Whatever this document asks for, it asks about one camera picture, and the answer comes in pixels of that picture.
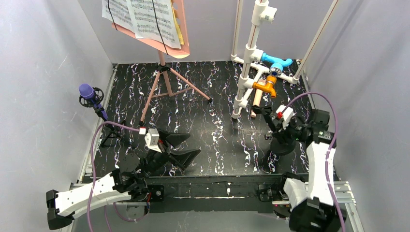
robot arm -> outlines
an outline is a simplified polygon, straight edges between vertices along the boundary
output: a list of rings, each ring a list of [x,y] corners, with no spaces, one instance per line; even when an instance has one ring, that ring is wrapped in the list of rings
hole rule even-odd
[[[252,107],[262,114],[268,107]],[[273,120],[264,115],[265,121],[273,131],[274,140],[271,150],[279,155],[286,155],[294,150],[295,141],[304,142],[307,146],[309,159],[309,183],[306,190],[304,180],[295,174],[286,173],[280,184],[275,186],[260,186],[261,200],[283,200],[289,198],[291,205],[289,227],[297,232],[338,231],[340,221],[334,206],[332,196],[325,176],[325,154],[334,134],[328,131],[329,112],[312,110],[310,119],[304,125],[297,125],[294,121],[292,108],[285,109],[281,105],[276,111],[281,123],[273,128]],[[333,176],[333,157],[336,144],[330,150],[328,174]]]
[[[185,170],[201,150],[176,152],[171,150],[171,147],[180,145],[189,136],[186,133],[168,133],[149,129],[145,136],[146,145],[150,149],[146,158],[141,159],[132,172],[121,172],[119,169],[115,169],[97,180],[90,210],[118,201],[144,200],[149,192],[145,178],[151,176],[167,162]],[[92,183],[65,192],[48,191],[46,202],[49,228],[57,230],[68,226],[74,219],[86,213],[91,188]]]

blue pipe fitting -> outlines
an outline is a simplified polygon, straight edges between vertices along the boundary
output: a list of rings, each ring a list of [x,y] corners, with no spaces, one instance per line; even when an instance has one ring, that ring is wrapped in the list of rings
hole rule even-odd
[[[279,63],[283,67],[288,67],[289,65],[291,65],[293,63],[292,59],[282,60],[280,58],[271,57],[270,55],[266,54],[265,52],[262,54],[261,61],[268,61],[269,63],[272,63],[272,64]]]
[[[271,57],[265,52],[262,54],[261,61],[272,63],[272,66],[270,66],[269,69],[269,73],[274,77],[280,76],[282,74],[283,67],[288,67],[293,63],[292,59],[282,60],[280,58]]]

gray wall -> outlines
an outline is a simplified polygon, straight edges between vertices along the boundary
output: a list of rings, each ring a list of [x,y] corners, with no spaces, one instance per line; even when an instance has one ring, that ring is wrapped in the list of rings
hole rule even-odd
[[[409,12],[403,0],[339,1],[306,61],[312,90],[336,107],[335,165],[371,232],[410,231]]]
[[[0,7],[2,232],[48,231],[45,192],[79,176],[97,118],[78,86],[106,89],[112,65],[77,1]]]
[[[101,17],[101,0],[78,0],[112,63],[158,62],[154,48],[111,28]],[[273,24],[262,25],[257,46],[281,58],[302,59],[331,0],[275,0],[278,8]],[[185,16],[190,56],[179,61],[229,60],[234,38],[237,0],[186,0]],[[255,1],[244,0],[238,55],[248,41]]]

music stand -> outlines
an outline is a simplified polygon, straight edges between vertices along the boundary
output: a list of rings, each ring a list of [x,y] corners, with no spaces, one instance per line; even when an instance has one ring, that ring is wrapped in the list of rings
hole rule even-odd
[[[142,116],[141,116],[141,119],[140,119],[140,122],[139,122],[140,126],[142,126],[143,123],[144,123],[145,115],[146,115],[146,112],[147,112],[148,107],[149,107],[149,103],[151,102],[152,98],[166,96],[166,95],[174,96],[174,95],[177,95],[179,93],[185,92],[189,89],[194,89],[199,94],[201,94],[205,99],[207,99],[209,101],[209,103],[212,102],[212,98],[210,98],[209,96],[204,94],[200,89],[195,87],[186,78],[184,78],[179,73],[177,73],[174,69],[172,69],[170,64],[165,63],[165,59],[164,59],[164,52],[165,52],[164,47],[165,46],[166,46],[167,53],[170,56],[173,56],[175,58],[185,58],[185,57],[189,56],[189,54],[190,54],[189,42],[188,42],[188,33],[187,33],[187,29],[186,29],[187,25],[186,25],[186,22],[185,22],[184,2],[183,2],[183,0],[172,0],[172,3],[177,5],[177,9],[175,10],[175,17],[179,19],[180,23],[178,25],[179,25],[179,28],[181,30],[182,38],[184,39],[184,44],[181,45],[181,49],[171,48],[171,47],[169,47],[169,46],[167,46],[167,45],[165,45],[161,42],[151,40],[151,39],[138,39],[139,41],[141,41],[141,42],[143,42],[147,45],[150,45],[151,47],[157,49],[158,56],[160,58],[160,63],[158,65],[158,73],[157,73],[157,76],[154,79],[154,83],[152,85],[152,88],[151,88],[151,91],[149,93],[148,99],[145,103],[144,111],[142,113]],[[118,24],[113,23],[112,27],[116,28],[117,30],[121,31],[124,34],[127,34],[127,35],[135,38],[135,33],[134,32],[132,32],[132,31],[126,29],[126,28],[123,28],[122,26],[120,26]],[[183,82],[185,82],[189,87],[184,89],[184,90],[173,93],[172,89],[171,89],[171,83],[169,81],[168,71],[175,74],[179,79],[181,79]],[[157,87],[158,80],[159,80],[161,75],[164,77],[165,85],[167,87],[167,93],[154,95],[155,88]]]

sheet music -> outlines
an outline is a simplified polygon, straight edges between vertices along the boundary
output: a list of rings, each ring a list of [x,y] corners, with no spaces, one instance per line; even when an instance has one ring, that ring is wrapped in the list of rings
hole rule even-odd
[[[166,45],[172,48],[181,48],[175,28],[171,0],[154,0],[155,13],[157,15],[161,36],[158,33],[151,0],[126,0],[126,2],[130,14],[134,15],[134,17],[131,17],[134,33],[138,33],[146,39],[153,39],[161,43],[162,36]]]
[[[110,11],[108,10],[108,0],[102,1],[102,16],[112,22],[113,20]],[[116,24],[135,33],[130,12],[128,10],[127,0],[110,0],[110,10]]]

